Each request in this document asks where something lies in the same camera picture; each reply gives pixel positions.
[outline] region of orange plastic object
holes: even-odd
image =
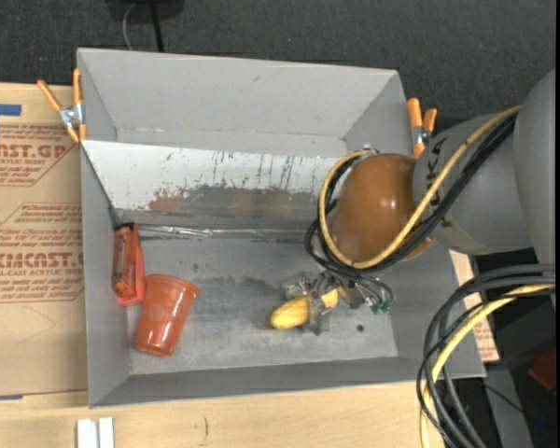
[[[379,154],[357,163],[344,181],[331,221],[336,246],[351,260],[373,259],[386,249],[414,211],[415,159]],[[422,252],[430,239],[407,259]]]
[[[145,297],[145,267],[136,224],[116,230],[112,289],[119,304],[125,307],[139,303]]]
[[[148,275],[146,283],[134,346],[146,354],[168,357],[176,349],[199,289],[191,282],[160,273]]]

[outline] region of metal bracket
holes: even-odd
[[[309,299],[309,323],[306,328],[312,330],[315,335],[329,330],[329,316],[332,309],[326,307],[321,297],[312,297]]]
[[[58,110],[58,114],[67,128],[75,129],[81,124],[85,124],[85,106],[81,102]]]

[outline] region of yellow object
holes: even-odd
[[[421,218],[421,216],[423,215],[423,212],[429,206],[429,203],[430,203],[431,199],[434,197],[436,192],[438,192],[438,189],[440,188],[441,183],[446,178],[446,176],[448,176],[448,174],[450,174],[453,167],[458,162],[458,160],[462,157],[462,155],[465,153],[465,151],[475,141],[477,141],[477,139],[479,139],[482,134],[486,133],[487,131],[489,131],[492,128],[494,128],[495,126],[497,126],[499,123],[501,123],[504,119],[508,118],[510,115],[518,112],[518,110],[520,108],[521,107],[518,105],[518,106],[515,106],[511,109],[503,111],[502,113],[499,113],[498,115],[494,116],[489,121],[487,121],[485,124],[480,126],[477,130],[475,130],[475,132],[471,136],[469,136],[460,145],[460,147],[458,147],[458,149],[452,155],[452,157],[448,160],[448,162],[446,162],[446,164],[442,168],[441,172],[438,174],[438,177],[436,177],[436,180],[433,182],[431,187],[427,190],[426,195],[421,200],[421,202],[419,203],[417,208],[414,210],[414,212],[411,215],[411,217],[409,218],[409,221],[407,222],[407,224],[402,228],[402,230],[399,232],[399,234],[395,237],[394,241],[386,249],[384,249],[380,254],[378,254],[376,257],[374,257],[373,259],[370,259],[370,260],[363,261],[363,262],[355,262],[355,261],[351,260],[350,258],[348,258],[345,254],[343,254],[341,252],[341,250],[338,248],[338,246],[336,246],[336,244],[332,240],[332,237],[329,233],[328,222],[326,220],[326,195],[328,193],[329,182],[334,177],[336,172],[346,162],[348,162],[348,161],[350,161],[354,158],[358,158],[360,156],[363,156],[367,153],[365,151],[355,151],[355,152],[353,152],[349,155],[344,156],[340,160],[338,160],[338,162],[336,162],[336,164],[334,164],[334,166],[332,167],[332,169],[330,169],[328,175],[326,176],[326,179],[325,179],[324,184],[322,186],[321,192],[319,194],[319,202],[318,202],[318,207],[317,207],[317,216],[319,217],[319,226],[321,228],[321,234],[320,235],[321,235],[321,237],[323,237],[324,242],[328,245],[328,248],[332,252],[332,254],[342,264],[350,266],[351,268],[356,269],[356,270],[369,269],[370,267],[373,267],[374,265],[379,264],[382,260],[384,260],[389,255],[391,255],[396,249],[398,249],[400,247],[400,245],[403,243],[405,238],[409,235],[409,232],[411,232],[414,225]]]
[[[311,295],[296,297],[278,307],[273,311],[270,323],[275,329],[293,329],[309,322],[309,300]],[[321,296],[327,308],[331,309],[338,305],[338,289]]]
[[[533,285],[533,286],[522,286],[518,287],[515,290],[511,290],[507,292],[507,296],[505,299],[500,299],[498,301],[491,301],[487,303],[485,306],[480,307],[475,311],[475,313],[467,320],[462,326],[460,326],[456,332],[453,334],[450,341],[444,346],[444,348],[440,351],[438,358],[436,359],[434,365],[431,368],[431,379],[435,383],[438,380],[438,376],[440,375],[441,369],[443,368],[446,361],[450,355],[454,352],[454,350],[458,347],[458,345],[462,342],[465,336],[473,330],[473,328],[479,323],[480,320],[484,319],[495,310],[503,307],[504,305],[511,303],[512,301],[517,299],[517,296],[523,294],[530,294],[532,292],[539,292],[545,288],[550,288],[550,284],[540,284],[540,285]],[[423,399],[425,400],[427,406],[431,401],[429,395],[429,389],[427,386],[424,387],[423,390]],[[421,413],[421,444],[424,448],[429,448],[429,434],[427,432],[427,417],[426,414],[422,411]]]

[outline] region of black cable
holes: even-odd
[[[515,278],[513,279],[516,282],[518,282],[519,285],[524,285],[524,284],[529,284],[529,283],[536,283],[538,281],[536,281],[535,279],[531,278],[531,279],[526,279],[526,278]],[[539,282],[542,283],[550,283],[553,280],[551,278],[542,278],[539,280]],[[471,285],[473,281],[468,281],[467,285]],[[442,308],[436,313],[436,315],[434,315],[434,318],[432,319],[432,321],[429,324],[429,328],[427,330],[427,335],[426,335],[426,341],[425,341],[425,346],[424,346],[424,353],[428,354],[431,353],[431,338],[433,337],[433,332],[435,331],[435,328],[438,324],[438,321],[441,320],[442,317],[444,316],[448,316],[448,314],[450,313],[450,310],[452,309],[452,307],[454,306],[455,303],[457,303],[460,299],[464,298],[466,295],[468,295],[469,293],[472,293],[474,291],[484,291],[484,290],[490,290],[493,288],[498,288],[498,287],[508,287],[510,288],[511,286],[511,279],[510,278],[505,278],[505,279],[499,279],[496,281],[491,281],[491,280],[487,280],[482,284],[477,285],[476,287],[473,288],[473,290],[469,290],[465,287],[465,285],[461,286],[461,288],[455,292],[455,294],[453,294],[453,296],[448,300],[448,302],[446,302]],[[447,330],[447,332],[441,334],[438,342],[433,345],[436,350],[440,348],[441,344],[446,340],[447,338],[447,334],[450,333],[450,330]],[[431,380],[431,376],[430,376],[430,369],[427,369],[427,373],[426,373],[427,377],[428,377],[428,388],[430,390],[430,392],[432,393],[432,396],[435,397],[435,391],[432,390],[432,380]]]
[[[413,229],[412,235],[393,254],[376,264],[370,270],[380,271],[405,259],[433,232],[436,226],[443,220],[446,213],[455,203],[456,198],[468,184],[473,175],[479,170],[483,162],[512,134],[514,129],[515,115],[506,119],[498,125],[478,146],[465,165],[465,168],[451,186],[450,190],[442,198],[435,211],[424,220],[417,228]]]
[[[522,294],[522,295],[519,295],[518,297],[537,297],[537,296],[541,296],[545,293],[548,293],[550,291],[551,291],[550,289],[543,289],[542,291],[539,291],[539,292],[535,292],[535,293],[532,293],[532,294]],[[495,299],[507,299],[509,297],[510,296],[507,296],[506,294],[500,294],[499,296],[495,297]],[[440,434],[444,438],[444,441],[449,446],[456,446],[456,445],[452,442],[452,439],[450,439],[447,432],[441,426],[440,421],[438,419],[436,419],[436,417],[429,410],[429,408],[428,408],[428,406],[427,406],[427,404],[426,404],[426,402],[423,398],[423,393],[422,393],[422,390],[421,390],[421,382],[422,382],[422,379],[423,379],[423,375],[425,374],[427,389],[430,393],[430,396],[432,397],[432,400],[434,401],[434,406],[436,408],[436,412],[439,414],[439,417],[441,418],[441,420],[443,420],[444,424],[446,426],[448,426],[448,428],[450,428],[451,432],[453,432],[453,434],[458,438],[458,440],[460,442],[463,443],[464,446],[467,446],[467,447],[475,446],[475,445],[472,444],[471,441],[467,440],[467,438],[464,436],[464,434],[462,434],[462,432],[460,432],[460,430],[457,428],[454,421],[452,420],[452,418],[448,414],[447,410],[443,406],[443,404],[441,402],[441,399],[440,399],[440,396],[437,392],[436,386],[433,382],[433,378],[432,378],[432,374],[431,374],[431,366],[429,365],[428,362],[434,354],[436,354],[441,348],[444,347],[445,343],[448,341],[450,336],[462,324],[464,324],[467,321],[467,319],[469,319],[470,315],[473,312],[475,312],[476,309],[485,305],[486,303],[487,302],[478,303],[478,304],[474,305],[473,307],[469,308],[468,310],[466,310],[462,315],[460,315],[458,317],[458,319],[449,328],[447,328],[445,330],[445,332],[442,334],[442,336],[440,336],[439,340],[434,345],[430,346],[429,348],[426,348],[426,350],[424,351],[425,354],[424,354],[423,361],[421,363],[421,367],[420,367],[420,369],[417,373],[416,391],[417,391],[417,397],[419,398],[419,402],[421,404],[421,407],[422,407],[424,413],[426,414],[427,419],[440,432]]]
[[[452,418],[450,418],[450,416],[446,412],[445,408],[443,407],[443,404],[441,403],[441,400],[440,400],[440,398],[437,394],[436,386],[435,386],[435,384],[432,380],[431,367],[428,366],[427,362],[428,362],[429,358],[431,357],[431,355],[433,353],[435,353],[436,351],[438,351],[443,346],[444,342],[449,337],[449,334],[452,333],[452,328],[457,327],[459,325],[460,320],[466,318],[469,315],[469,312],[471,312],[471,311],[466,311],[448,329],[446,328],[447,324],[444,322],[444,319],[447,320],[447,316],[450,313],[450,311],[452,310],[453,306],[470,293],[483,292],[483,291],[486,291],[486,290],[494,290],[494,289],[499,289],[499,288],[504,288],[504,287],[506,287],[507,289],[510,289],[511,286],[521,286],[521,285],[527,285],[527,284],[554,284],[555,279],[554,279],[554,277],[551,277],[551,276],[538,277],[538,276],[534,276],[534,275],[526,275],[527,273],[529,273],[529,274],[538,273],[540,270],[547,271],[547,270],[551,270],[551,269],[552,269],[551,265],[532,264],[532,265],[529,265],[529,266],[519,266],[519,267],[510,267],[510,268],[500,269],[500,270],[492,271],[490,273],[485,273],[485,274],[483,274],[482,277],[478,277],[476,279],[471,279],[466,284],[461,286],[449,298],[449,300],[434,315],[433,319],[431,320],[431,322],[429,324],[429,328],[427,329],[426,340],[425,340],[425,344],[424,344],[424,354],[425,354],[425,356],[424,356],[424,361],[422,363],[422,366],[421,366],[421,369],[420,369],[420,372],[419,372],[420,373],[419,376],[421,376],[421,374],[423,372],[425,373],[426,378],[427,378],[427,389],[429,390],[429,392],[431,394],[431,397],[434,399],[434,403],[436,405],[436,411],[441,415],[441,418],[444,421],[445,425],[448,426],[448,428],[450,428],[451,431],[453,431],[453,433],[456,435],[456,437],[459,438],[460,440],[464,439],[462,442],[465,443],[466,446],[469,446],[470,442],[468,440],[466,440],[466,437],[464,437],[464,435],[462,435],[462,433],[460,433],[460,431],[455,426],[454,421],[452,420]],[[515,277],[510,277],[512,271],[516,271],[520,275],[517,275]],[[506,294],[500,294],[500,295],[497,296],[497,298],[507,298],[507,297],[509,297],[509,296],[507,296]],[[441,330],[439,339],[433,346],[431,346],[431,339],[433,338],[433,334],[434,334],[435,329],[436,329],[436,327],[439,323],[440,323],[440,330]],[[455,392],[453,392],[452,395],[453,395],[453,398],[457,399],[457,394]],[[461,418],[464,419],[466,417],[466,415],[464,414],[464,412],[462,412],[462,414],[463,414],[463,416]],[[435,426],[436,425],[435,418],[433,418],[431,416],[429,416],[428,418],[432,422],[432,424],[434,424],[434,426]]]
[[[400,262],[401,260],[405,259],[413,250],[415,250],[422,242],[426,240],[426,238],[431,234],[431,232],[435,229],[435,227],[440,223],[443,217],[446,215],[448,210],[454,204],[456,198],[460,195],[463,188],[468,184],[471,177],[477,172],[483,162],[494,153],[494,151],[504,142],[504,140],[509,137],[513,130],[514,130],[514,122],[516,120],[516,113],[510,115],[507,119],[501,121],[498,125],[495,126],[495,129],[492,130],[479,144],[467,164],[465,165],[463,171],[456,179],[454,184],[451,186],[448,193],[443,197],[440,204],[436,208],[436,210],[429,216],[426,220],[420,223],[417,228],[413,229],[412,235],[397,249],[393,254],[386,257],[384,260],[379,262],[378,264],[364,270],[360,270],[360,272],[377,272],[383,269],[386,269],[389,266]],[[334,187],[338,183],[340,176],[352,167],[357,161],[360,160],[350,160],[346,163],[343,168],[340,168],[334,177],[330,180],[328,184],[328,192],[327,192],[327,210],[326,216],[331,212],[331,209],[328,205],[328,201],[331,200],[332,192]],[[316,225],[318,226],[318,218],[315,220]],[[325,241],[321,240],[321,245],[324,250],[324,254],[326,255],[327,259],[330,260],[334,265],[346,267],[345,264],[340,262],[329,250]]]
[[[153,20],[153,29],[156,33],[156,44],[158,45],[158,52],[164,53],[164,43],[161,39],[160,17],[158,15],[156,0],[149,0],[149,8],[151,10],[151,19]]]

